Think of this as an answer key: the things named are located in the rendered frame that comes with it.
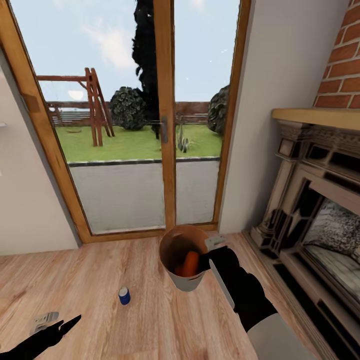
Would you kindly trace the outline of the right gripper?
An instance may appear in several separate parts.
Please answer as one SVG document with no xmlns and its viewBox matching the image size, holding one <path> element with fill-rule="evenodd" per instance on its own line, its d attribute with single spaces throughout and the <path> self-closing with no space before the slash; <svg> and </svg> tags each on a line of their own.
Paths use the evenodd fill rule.
<svg viewBox="0 0 360 360">
<path fill-rule="evenodd" d="M 209 258 L 211 258 L 212 254 L 212 251 L 210 251 L 209 253 L 199 256 L 199 260 L 204 271 L 208 271 L 209 269 L 211 269 L 209 265 Z"/>
</svg>

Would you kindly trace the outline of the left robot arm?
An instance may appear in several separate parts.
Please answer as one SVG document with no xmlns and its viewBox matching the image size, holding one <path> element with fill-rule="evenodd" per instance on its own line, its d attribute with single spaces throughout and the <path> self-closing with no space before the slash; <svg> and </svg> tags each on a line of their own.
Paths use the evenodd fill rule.
<svg viewBox="0 0 360 360">
<path fill-rule="evenodd" d="M 48 347 L 60 342 L 63 335 L 66 335 L 82 318 L 79 315 L 64 323 L 63 320 L 47 327 L 52 321 L 57 320 L 59 312 L 47 312 L 33 319 L 30 329 L 30 337 L 18 344 L 9 352 L 0 353 L 0 360 L 33 360 Z"/>
</svg>

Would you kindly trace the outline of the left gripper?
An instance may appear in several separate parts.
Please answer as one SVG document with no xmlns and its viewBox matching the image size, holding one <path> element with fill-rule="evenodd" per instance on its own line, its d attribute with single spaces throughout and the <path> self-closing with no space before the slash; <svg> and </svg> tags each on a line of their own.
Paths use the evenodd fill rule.
<svg viewBox="0 0 360 360">
<path fill-rule="evenodd" d="M 63 335 L 66 335 L 82 318 L 79 315 L 70 321 L 64 323 L 63 320 L 56 324 L 32 334 L 29 338 L 21 342 L 19 345 L 23 347 L 26 360 L 33 360 L 39 354 L 44 352 L 48 347 L 54 346 L 60 342 Z"/>
</svg>

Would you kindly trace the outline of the trash can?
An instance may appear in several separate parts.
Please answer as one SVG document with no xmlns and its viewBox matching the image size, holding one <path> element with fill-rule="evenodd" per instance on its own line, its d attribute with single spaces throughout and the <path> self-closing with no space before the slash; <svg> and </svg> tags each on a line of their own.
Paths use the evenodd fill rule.
<svg viewBox="0 0 360 360">
<path fill-rule="evenodd" d="M 173 235 L 178 230 L 184 230 L 184 233 Z M 207 271 L 203 270 L 201 264 L 201 272 L 190 277 L 179 277 L 174 275 L 172 271 L 184 264 L 189 251 L 197 252 L 200 255 L 209 253 L 205 244 L 207 239 L 209 236 L 200 228 L 192 225 L 180 225 L 167 231 L 160 241 L 158 247 L 160 262 L 175 286 L 183 292 L 194 291 Z"/>
</svg>

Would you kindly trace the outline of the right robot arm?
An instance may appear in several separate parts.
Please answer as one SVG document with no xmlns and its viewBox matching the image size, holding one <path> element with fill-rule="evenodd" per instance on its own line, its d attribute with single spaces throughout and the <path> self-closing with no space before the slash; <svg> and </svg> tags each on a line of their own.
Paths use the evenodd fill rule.
<svg viewBox="0 0 360 360">
<path fill-rule="evenodd" d="M 258 360 L 316 360 L 298 339 L 273 304 L 255 275 L 240 266 L 227 236 L 205 240 L 208 253 L 199 256 L 204 271 L 212 269 L 220 287 L 240 321 Z"/>
</svg>

